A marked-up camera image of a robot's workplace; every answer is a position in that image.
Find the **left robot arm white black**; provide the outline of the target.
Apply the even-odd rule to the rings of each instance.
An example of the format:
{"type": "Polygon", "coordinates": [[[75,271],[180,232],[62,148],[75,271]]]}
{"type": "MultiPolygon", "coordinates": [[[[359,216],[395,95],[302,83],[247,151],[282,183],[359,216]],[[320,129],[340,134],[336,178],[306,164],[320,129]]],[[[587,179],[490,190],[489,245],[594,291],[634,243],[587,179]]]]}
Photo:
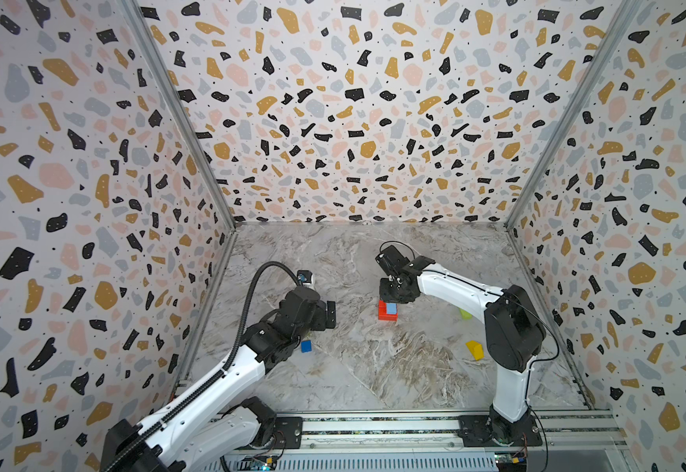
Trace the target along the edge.
{"type": "Polygon", "coordinates": [[[136,424],[122,420],[103,446],[104,471],[188,471],[240,448],[287,446],[277,414],[242,397],[288,360],[309,332],[335,328],[336,305],[307,286],[289,291],[278,308],[242,330],[236,350],[170,403],[136,424]]]}

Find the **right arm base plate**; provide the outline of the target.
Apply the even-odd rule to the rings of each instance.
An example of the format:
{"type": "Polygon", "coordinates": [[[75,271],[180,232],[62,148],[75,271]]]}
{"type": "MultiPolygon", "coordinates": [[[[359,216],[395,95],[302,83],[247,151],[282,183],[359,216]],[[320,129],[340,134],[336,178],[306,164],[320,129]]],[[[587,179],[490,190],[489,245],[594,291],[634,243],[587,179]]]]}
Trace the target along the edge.
{"type": "Polygon", "coordinates": [[[465,448],[491,446],[543,446],[541,429],[527,411],[517,422],[509,422],[492,411],[489,415],[458,417],[458,433],[465,448]]]}

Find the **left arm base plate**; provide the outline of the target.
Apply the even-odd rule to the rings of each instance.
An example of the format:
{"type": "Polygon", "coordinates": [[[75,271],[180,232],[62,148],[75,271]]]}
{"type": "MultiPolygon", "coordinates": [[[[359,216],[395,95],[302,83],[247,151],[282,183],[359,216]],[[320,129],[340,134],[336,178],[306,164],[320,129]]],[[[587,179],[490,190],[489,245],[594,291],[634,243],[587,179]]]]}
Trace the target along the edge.
{"type": "Polygon", "coordinates": [[[280,416],[268,423],[260,424],[260,430],[252,442],[240,450],[299,450],[301,448],[304,418],[301,416],[280,416]]]}

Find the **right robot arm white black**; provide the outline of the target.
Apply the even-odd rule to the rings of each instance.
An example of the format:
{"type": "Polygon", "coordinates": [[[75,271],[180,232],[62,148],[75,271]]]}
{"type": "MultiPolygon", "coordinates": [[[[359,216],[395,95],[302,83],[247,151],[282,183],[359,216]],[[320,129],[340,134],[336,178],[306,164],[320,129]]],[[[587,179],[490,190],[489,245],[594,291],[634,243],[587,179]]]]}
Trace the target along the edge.
{"type": "Polygon", "coordinates": [[[385,273],[380,280],[382,301],[408,304],[421,295],[433,296],[483,323],[486,350],[496,363],[496,393],[487,426],[490,439],[510,446],[525,438],[534,424],[528,405],[530,369],[547,337],[525,289],[480,283],[425,256],[409,260],[393,244],[380,247],[376,262],[385,273]]]}

